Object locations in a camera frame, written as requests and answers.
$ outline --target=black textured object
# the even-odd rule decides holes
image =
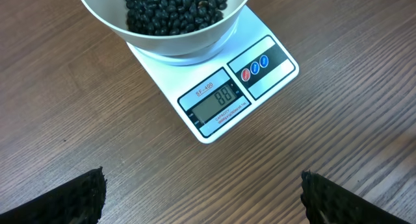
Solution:
[[[228,0],[125,0],[127,26],[131,32],[147,35],[178,35],[204,29],[223,19],[213,17],[215,12],[225,10]],[[160,22],[161,29],[154,19]],[[186,19],[193,26],[182,23]]]
[[[302,172],[302,180],[310,224],[409,224],[316,173]]]
[[[95,224],[101,218],[106,183],[93,169],[36,199],[0,215],[2,224]]]

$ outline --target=blue button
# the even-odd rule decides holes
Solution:
[[[250,67],[253,75],[257,75],[260,71],[260,66],[258,62],[253,62],[252,66]]]
[[[266,67],[268,66],[268,57],[267,57],[266,55],[263,55],[263,56],[260,58],[260,66],[261,66],[262,68],[266,68]]]

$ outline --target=wooden table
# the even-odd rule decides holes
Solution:
[[[302,170],[416,223],[416,0],[250,0],[301,73],[199,143],[80,0],[0,0],[0,212],[94,168],[101,223],[308,223]]]

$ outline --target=digital kitchen scale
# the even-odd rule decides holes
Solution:
[[[166,57],[128,45],[202,143],[214,142],[299,74],[247,6],[218,42],[191,55]]]

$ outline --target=button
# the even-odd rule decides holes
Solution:
[[[250,70],[252,71],[253,75],[257,75],[260,71],[260,66],[258,62],[253,62],[252,66],[250,67]]]
[[[267,57],[266,55],[263,55],[263,56],[260,58],[260,66],[261,66],[262,68],[266,68],[266,67],[268,66],[268,57]]]
[[[250,70],[248,68],[245,68],[242,72],[241,72],[241,79],[244,82],[247,82],[250,79]]]

